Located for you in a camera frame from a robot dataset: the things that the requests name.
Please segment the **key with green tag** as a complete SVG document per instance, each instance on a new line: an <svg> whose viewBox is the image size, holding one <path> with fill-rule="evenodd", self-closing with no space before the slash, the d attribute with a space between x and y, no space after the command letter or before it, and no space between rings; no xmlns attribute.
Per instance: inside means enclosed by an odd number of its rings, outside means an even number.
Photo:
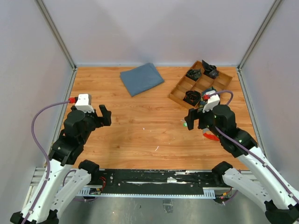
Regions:
<svg viewBox="0 0 299 224"><path fill-rule="evenodd" d="M184 126L184 127L187 127L187 123L186 123L185 120L181 120L181 122L183 122L183 126Z"/></svg>

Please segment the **metal key organizer red handle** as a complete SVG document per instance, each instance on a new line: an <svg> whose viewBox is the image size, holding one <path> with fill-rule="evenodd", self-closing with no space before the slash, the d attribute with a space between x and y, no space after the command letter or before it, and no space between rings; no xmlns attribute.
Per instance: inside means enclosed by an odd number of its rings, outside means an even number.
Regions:
<svg viewBox="0 0 299 224"><path fill-rule="evenodd" d="M205 138L213 141L220 141L219 138L214 135L208 128L203 129L202 132Z"/></svg>

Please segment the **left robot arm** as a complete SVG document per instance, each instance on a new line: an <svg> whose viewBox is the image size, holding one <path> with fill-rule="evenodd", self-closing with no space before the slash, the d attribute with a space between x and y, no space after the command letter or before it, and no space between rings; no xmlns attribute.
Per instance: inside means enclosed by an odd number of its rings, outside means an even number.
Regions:
<svg viewBox="0 0 299 224"><path fill-rule="evenodd" d="M95 110L84 112L77 106L64 121L64 128L46 156L47 167L28 204L13 213L13 224L57 224L62 213L78 192L87 184L94 185L100 180L98 164L85 160L80 163L73 177L64 185L78 156L83 152L91 132L111 125L111 111L99 105L101 116Z"/></svg>

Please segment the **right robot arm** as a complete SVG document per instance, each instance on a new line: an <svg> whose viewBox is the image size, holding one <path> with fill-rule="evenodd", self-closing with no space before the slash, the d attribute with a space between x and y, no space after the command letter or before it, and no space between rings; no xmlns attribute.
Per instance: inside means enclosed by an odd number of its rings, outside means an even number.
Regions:
<svg viewBox="0 0 299 224"><path fill-rule="evenodd" d="M254 138L237 127L235 113L227 105L217 105L208 112L189 109L185 117L189 130L207 128L220 141L221 146L255 176L258 183L243 176L225 161L212 169L212 182L221 187L228 185L251 201L272 224L293 224L299 219L299 192L292 187L268 161Z"/></svg>

